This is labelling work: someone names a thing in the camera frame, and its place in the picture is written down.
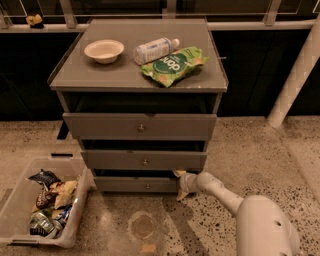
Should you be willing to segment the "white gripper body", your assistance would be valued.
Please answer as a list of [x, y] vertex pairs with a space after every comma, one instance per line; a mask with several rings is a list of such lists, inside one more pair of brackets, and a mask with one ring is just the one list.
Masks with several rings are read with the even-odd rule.
[[224, 184], [208, 172], [185, 173], [180, 177], [179, 184], [184, 193], [218, 195], [224, 191]]

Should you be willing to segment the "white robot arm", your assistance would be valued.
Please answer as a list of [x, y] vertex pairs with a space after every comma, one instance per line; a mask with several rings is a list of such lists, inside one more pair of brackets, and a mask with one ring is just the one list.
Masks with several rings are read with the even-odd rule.
[[241, 197], [208, 172], [175, 170], [178, 200], [190, 193], [214, 196], [236, 219], [237, 256], [297, 256], [300, 238], [282, 209], [262, 195]]

